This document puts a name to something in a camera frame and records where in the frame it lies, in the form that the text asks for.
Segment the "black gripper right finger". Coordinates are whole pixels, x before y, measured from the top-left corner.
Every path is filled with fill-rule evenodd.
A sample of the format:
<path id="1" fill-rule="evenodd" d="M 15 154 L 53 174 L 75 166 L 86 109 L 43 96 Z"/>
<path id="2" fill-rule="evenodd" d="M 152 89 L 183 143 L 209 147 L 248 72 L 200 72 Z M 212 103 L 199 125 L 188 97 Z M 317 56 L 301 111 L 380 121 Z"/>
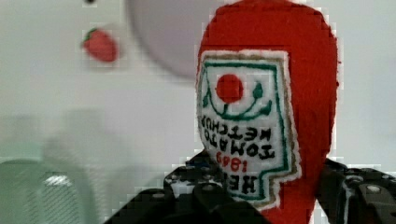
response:
<path id="1" fill-rule="evenodd" d="M 330 224 L 396 224 L 395 177 L 327 159 L 316 198 Z"/>

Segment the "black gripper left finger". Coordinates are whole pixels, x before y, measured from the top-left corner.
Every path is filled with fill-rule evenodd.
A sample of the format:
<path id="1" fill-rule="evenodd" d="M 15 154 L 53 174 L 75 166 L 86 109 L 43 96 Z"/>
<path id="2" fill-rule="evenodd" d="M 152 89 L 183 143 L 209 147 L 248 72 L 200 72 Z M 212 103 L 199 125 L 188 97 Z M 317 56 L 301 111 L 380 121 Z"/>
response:
<path id="1" fill-rule="evenodd" d="M 161 189 L 139 192 L 104 224 L 271 224 L 225 190 L 219 166 L 204 150 L 176 168 Z"/>

